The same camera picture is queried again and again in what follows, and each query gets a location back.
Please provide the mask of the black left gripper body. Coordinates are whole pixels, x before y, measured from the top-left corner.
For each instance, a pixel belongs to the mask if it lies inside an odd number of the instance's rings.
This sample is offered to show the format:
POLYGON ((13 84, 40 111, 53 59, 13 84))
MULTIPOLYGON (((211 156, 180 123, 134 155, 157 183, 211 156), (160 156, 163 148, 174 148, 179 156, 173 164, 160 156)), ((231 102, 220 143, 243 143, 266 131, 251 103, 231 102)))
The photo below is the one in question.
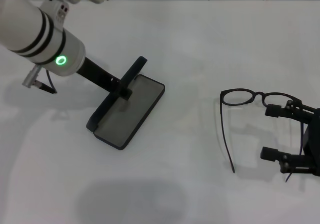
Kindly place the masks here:
POLYGON ((117 95, 121 94, 122 85, 120 80, 102 69, 87 57, 84 59, 84 62, 77 71, 77 74, 91 81, 102 89, 105 89, 109 93, 114 93, 117 95))

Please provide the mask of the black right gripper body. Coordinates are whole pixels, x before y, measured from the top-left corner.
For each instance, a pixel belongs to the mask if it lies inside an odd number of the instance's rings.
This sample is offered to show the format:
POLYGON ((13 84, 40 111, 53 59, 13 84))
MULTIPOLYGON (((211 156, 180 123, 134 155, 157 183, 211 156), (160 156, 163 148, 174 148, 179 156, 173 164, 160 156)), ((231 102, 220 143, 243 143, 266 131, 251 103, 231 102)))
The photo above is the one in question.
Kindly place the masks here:
POLYGON ((308 115, 307 129, 302 138, 302 166, 308 169, 308 172, 320 176, 320 109, 304 106, 308 115))

